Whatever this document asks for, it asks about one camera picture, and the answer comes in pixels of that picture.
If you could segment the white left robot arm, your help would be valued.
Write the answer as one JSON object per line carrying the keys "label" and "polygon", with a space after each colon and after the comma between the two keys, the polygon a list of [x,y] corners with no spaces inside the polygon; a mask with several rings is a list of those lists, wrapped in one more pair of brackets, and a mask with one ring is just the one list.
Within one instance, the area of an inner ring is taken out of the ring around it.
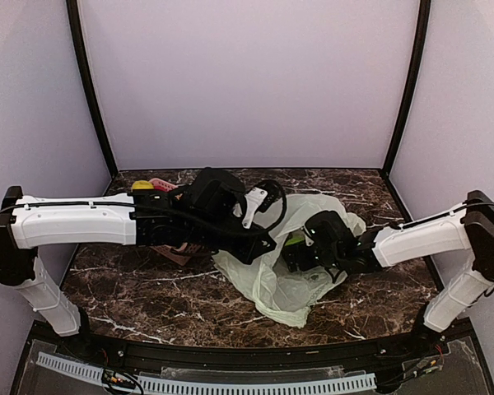
{"label": "white left robot arm", "polygon": [[271,227],[254,218],[285,203],[280,183],[265,179],[252,188],[227,170],[205,168],[190,184],[170,190],[133,185],[103,197],[41,198],[10,187],[0,207],[0,284],[10,286],[82,359],[100,351],[89,319],[44,267],[39,248],[54,244],[168,246],[182,254],[195,244],[225,251],[249,265],[276,247]]}

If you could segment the light green plastic bag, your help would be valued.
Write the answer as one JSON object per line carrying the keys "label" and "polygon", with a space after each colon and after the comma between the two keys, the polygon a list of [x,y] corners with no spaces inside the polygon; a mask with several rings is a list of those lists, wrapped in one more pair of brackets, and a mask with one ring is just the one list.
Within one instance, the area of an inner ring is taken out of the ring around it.
{"label": "light green plastic bag", "polygon": [[215,268],[264,316],[289,327],[303,328],[310,307],[347,279],[337,268],[315,266],[307,271],[290,272],[281,251],[289,235],[302,235],[306,220],[321,211],[335,211],[353,235],[366,230],[366,223],[346,211],[335,197],[323,194],[290,194],[282,223],[269,232],[277,247],[250,265],[243,264],[226,251],[213,256]]}

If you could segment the large yellow fruit from bag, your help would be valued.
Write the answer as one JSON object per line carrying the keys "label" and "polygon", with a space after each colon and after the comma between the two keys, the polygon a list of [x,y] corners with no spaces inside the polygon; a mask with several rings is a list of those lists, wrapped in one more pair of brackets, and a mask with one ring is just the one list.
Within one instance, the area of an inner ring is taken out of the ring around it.
{"label": "large yellow fruit from bag", "polygon": [[142,190],[154,190],[155,186],[146,180],[135,181],[131,187],[132,191],[142,191]]}

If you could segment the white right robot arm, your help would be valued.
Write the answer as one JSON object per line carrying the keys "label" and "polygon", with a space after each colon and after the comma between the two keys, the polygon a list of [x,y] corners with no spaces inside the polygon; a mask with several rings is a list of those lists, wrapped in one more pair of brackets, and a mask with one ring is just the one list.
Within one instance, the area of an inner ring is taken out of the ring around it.
{"label": "white right robot arm", "polygon": [[306,221],[297,241],[287,239],[281,256],[290,272],[313,267],[335,270],[334,277],[379,272],[414,258],[464,250],[466,263],[449,284],[420,311],[415,330],[403,340],[412,357],[434,346],[467,308],[494,291],[494,202],[474,190],[448,211],[355,236],[335,211]]}

